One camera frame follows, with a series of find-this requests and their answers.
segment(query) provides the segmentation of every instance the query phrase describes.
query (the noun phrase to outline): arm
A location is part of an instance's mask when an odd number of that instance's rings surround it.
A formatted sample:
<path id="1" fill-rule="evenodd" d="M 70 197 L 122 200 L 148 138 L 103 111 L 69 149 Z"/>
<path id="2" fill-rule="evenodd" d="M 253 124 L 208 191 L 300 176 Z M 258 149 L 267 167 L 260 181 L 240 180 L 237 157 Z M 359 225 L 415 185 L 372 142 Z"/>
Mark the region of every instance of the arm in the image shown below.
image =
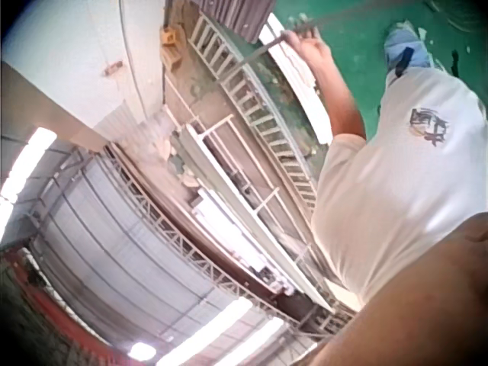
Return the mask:
<path id="1" fill-rule="evenodd" d="M 320 366 L 487 364 L 488 213 L 393 278 L 312 361 Z"/>
<path id="2" fill-rule="evenodd" d="M 332 135 L 350 133 L 366 140 L 363 120 L 355 100 L 334 63 L 330 48 L 320 39 L 319 31 L 314 29 L 301 38 L 288 31 L 285 40 L 315 75 L 329 114 Z"/>

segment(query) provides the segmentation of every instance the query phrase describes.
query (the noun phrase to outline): white wall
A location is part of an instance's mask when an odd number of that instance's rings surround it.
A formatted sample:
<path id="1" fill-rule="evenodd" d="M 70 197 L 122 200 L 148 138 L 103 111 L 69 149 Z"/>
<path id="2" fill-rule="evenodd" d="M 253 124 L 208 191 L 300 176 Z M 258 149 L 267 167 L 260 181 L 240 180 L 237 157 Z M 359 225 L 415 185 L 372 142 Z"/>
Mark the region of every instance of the white wall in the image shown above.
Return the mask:
<path id="1" fill-rule="evenodd" d="M 164 0 L 121 0 L 127 43 L 148 116 L 161 107 L 159 27 Z M 5 38 L 2 59 L 89 127 L 125 100 L 145 119 L 115 0 L 38 0 Z M 122 60 L 111 77 L 104 69 Z"/>

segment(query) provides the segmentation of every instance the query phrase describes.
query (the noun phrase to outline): wooden block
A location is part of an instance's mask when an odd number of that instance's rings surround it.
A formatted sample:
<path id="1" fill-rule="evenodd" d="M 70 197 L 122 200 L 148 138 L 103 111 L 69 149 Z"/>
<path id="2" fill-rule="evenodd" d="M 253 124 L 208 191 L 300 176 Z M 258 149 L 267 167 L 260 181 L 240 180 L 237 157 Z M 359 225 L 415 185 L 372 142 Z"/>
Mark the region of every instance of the wooden block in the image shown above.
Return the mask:
<path id="1" fill-rule="evenodd" d="M 175 46 L 161 46 L 159 55 L 162 63 L 170 72 L 181 64 L 181 54 Z"/>
<path id="2" fill-rule="evenodd" d="M 159 39 L 163 46 L 171 46 L 176 42 L 176 29 L 172 27 L 162 28 L 159 31 Z"/>

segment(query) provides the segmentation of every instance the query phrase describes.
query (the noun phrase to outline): metal ladder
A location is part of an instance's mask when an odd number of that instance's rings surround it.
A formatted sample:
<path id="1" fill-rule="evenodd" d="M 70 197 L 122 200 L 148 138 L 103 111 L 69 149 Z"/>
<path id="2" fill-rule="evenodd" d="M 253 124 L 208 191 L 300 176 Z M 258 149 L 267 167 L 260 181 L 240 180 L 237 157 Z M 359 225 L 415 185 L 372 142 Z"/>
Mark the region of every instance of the metal ladder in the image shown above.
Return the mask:
<path id="1" fill-rule="evenodd" d="M 225 75 L 242 56 L 218 27 L 201 14 L 189 39 L 190 45 L 216 79 Z M 221 84 L 246 123 L 262 138 L 279 162 L 301 200 L 311 211 L 316 205 L 316 185 L 284 118 L 249 65 Z"/>

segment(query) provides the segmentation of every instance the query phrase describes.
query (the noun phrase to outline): short sleeve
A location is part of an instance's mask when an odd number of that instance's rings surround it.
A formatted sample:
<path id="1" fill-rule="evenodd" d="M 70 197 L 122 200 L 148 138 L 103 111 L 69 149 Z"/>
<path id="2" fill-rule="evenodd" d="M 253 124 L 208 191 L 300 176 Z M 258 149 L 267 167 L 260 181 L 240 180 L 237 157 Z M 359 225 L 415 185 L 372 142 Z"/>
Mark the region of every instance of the short sleeve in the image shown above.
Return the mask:
<path id="1" fill-rule="evenodd" d="M 318 195 L 340 179 L 343 168 L 365 145 L 366 140 L 358 135 L 343 133 L 334 137 L 320 172 Z"/>

